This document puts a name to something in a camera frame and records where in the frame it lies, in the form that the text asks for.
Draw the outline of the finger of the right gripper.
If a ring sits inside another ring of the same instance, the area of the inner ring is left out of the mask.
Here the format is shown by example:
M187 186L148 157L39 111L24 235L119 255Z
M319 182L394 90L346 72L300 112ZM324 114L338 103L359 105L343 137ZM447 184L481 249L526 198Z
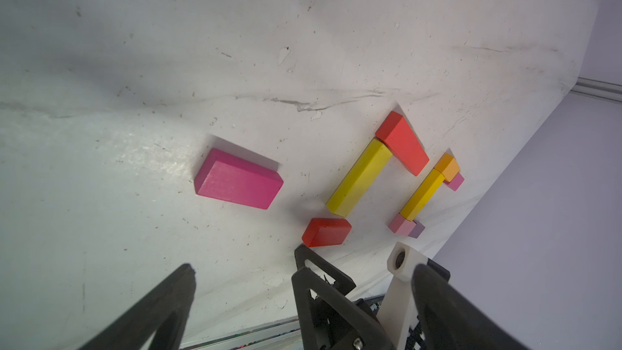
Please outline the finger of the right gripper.
M349 275L345 274L338 269L338 267L335 267L330 262L326 261L323 257L312 251L304 244L299 245L294 250L294 259L297 270L307 267L307 262L310 262L318 267L322 272L334 280L334 282L330 283L330 285L332 285L343 296L347 296L348 293L351 293L351 291L356 288L356 283Z
M392 349L394 345L364 300L347 298L356 284L339 269L329 283L309 267L292 277L304 349Z

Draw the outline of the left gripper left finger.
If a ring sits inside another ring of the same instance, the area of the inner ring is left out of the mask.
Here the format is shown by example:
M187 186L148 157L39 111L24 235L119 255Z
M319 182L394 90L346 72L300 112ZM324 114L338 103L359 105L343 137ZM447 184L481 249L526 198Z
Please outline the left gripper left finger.
M195 290L195 271L184 263L81 348L180 348Z

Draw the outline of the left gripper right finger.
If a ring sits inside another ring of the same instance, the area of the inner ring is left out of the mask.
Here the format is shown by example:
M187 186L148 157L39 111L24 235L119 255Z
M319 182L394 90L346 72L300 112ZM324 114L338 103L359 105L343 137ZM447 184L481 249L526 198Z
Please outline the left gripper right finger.
M416 266L411 290L427 349L524 349L427 265Z

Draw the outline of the red block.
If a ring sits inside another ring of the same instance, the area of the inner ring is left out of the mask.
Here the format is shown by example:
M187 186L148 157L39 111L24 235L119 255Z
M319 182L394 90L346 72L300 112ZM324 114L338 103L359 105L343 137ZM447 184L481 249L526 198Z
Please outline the red block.
M415 135L412 129L406 118L395 111L389 113L375 136L397 156L409 157L415 150Z
M305 246L323 247L342 245L352 226L346 219L337 218L313 218L302 235L302 242Z
M429 163L429 157L412 131L395 135L395 155L415 176L419 176Z

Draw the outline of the purple block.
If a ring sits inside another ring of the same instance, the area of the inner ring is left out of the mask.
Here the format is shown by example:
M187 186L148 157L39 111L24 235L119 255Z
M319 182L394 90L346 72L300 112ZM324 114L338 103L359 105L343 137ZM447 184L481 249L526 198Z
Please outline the purple block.
M409 233L409 237L410 238L418 238L421 233L424 232L425 230L425 226L423 224L421 224L421 222L419 222L419 220L414 220L414 228L413 230L411 230L411 233Z

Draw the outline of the pink block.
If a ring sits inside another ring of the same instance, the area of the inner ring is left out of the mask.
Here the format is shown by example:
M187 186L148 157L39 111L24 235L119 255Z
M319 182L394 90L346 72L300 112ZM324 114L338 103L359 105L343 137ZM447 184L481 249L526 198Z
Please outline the pink block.
M415 230L416 226L417 223L414 220L408 220L399 213L388 224L390 231L400 236L409 236Z

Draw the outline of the yellow block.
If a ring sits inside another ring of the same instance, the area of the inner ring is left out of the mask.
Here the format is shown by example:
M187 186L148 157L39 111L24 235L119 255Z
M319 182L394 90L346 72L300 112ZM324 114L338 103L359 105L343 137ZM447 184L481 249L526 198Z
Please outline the yellow block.
M406 220L413 221L435 195L445 181L445 177L436 169L432 169L429 175L417 188L411 199L403 207L400 215Z
M328 210L347 217L391 158L391 150L379 139L373 139L328 200Z

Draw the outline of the magenta block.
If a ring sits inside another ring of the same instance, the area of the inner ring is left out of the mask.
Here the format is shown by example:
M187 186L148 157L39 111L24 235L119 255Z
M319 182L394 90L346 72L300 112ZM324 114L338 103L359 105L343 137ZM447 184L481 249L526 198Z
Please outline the magenta block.
M460 186L464 183L465 178L463 175L461 175L461 173L457 173L456 176L451 180L445 180L444 184L450 188L452 191L457 191L458 188L460 188Z
M262 210L270 207L282 186L276 171L215 148L194 178L199 196Z

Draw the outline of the orange block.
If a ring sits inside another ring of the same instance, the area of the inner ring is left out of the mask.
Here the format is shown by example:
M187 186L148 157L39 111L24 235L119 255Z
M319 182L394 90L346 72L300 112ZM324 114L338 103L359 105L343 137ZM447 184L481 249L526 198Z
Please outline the orange block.
M448 152L442 155L439 161L434 165L434 168L447 182L452 182L460 172L457 160Z

